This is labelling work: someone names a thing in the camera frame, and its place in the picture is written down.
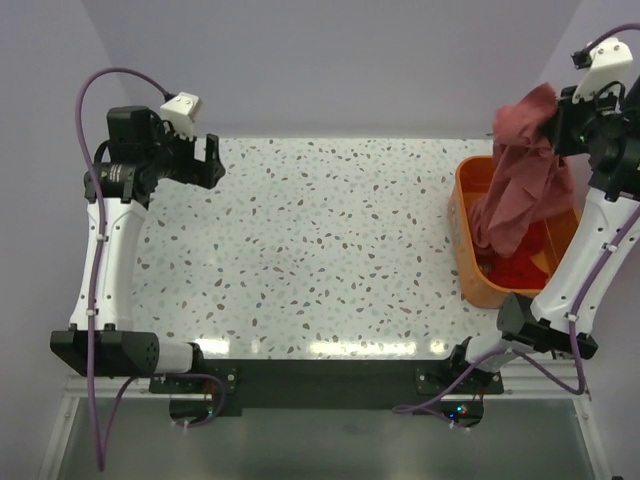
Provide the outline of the pink t shirt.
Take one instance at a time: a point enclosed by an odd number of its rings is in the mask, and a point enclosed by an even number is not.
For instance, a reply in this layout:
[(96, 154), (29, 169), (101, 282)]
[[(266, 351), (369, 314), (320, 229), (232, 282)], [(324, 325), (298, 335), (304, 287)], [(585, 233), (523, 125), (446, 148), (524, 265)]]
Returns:
[(573, 208), (571, 168), (543, 133), (556, 112), (556, 91), (548, 83), (496, 110), (493, 176), (487, 193), (468, 208), (478, 254), (509, 258), (531, 224)]

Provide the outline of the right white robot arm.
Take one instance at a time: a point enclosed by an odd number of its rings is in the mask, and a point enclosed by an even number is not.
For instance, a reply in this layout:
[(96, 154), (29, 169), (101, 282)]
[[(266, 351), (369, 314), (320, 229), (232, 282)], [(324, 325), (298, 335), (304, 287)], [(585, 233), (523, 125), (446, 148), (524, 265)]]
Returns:
[(498, 311), (496, 330), (456, 345), (439, 376), (454, 389), (491, 387), (501, 367), (532, 353), (556, 351), (573, 356), (577, 393), (586, 388), (583, 360), (596, 353), (591, 332), (601, 300), (639, 240), (639, 87), (620, 81), (600, 85), (590, 97), (575, 99), (563, 89), (559, 111), (548, 122), (560, 154), (588, 154), (592, 171), (583, 213), (572, 240), (537, 294), (489, 285), (471, 254), (471, 236), (462, 169), (448, 203), (461, 290), (475, 306)]

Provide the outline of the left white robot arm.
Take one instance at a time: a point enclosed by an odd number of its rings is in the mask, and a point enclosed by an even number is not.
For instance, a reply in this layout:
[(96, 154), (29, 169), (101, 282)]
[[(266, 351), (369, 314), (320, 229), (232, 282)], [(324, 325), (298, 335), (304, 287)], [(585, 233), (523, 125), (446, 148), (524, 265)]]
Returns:
[(138, 239), (159, 182), (213, 189), (224, 176), (219, 139), (205, 138), (196, 157), (196, 99), (180, 94), (158, 112), (116, 107), (106, 116), (109, 137), (85, 175), (88, 246), (76, 306), (51, 351), (82, 376), (151, 377), (189, 372), (197, 347), (165, 342), (134, 328), (133, 270)]

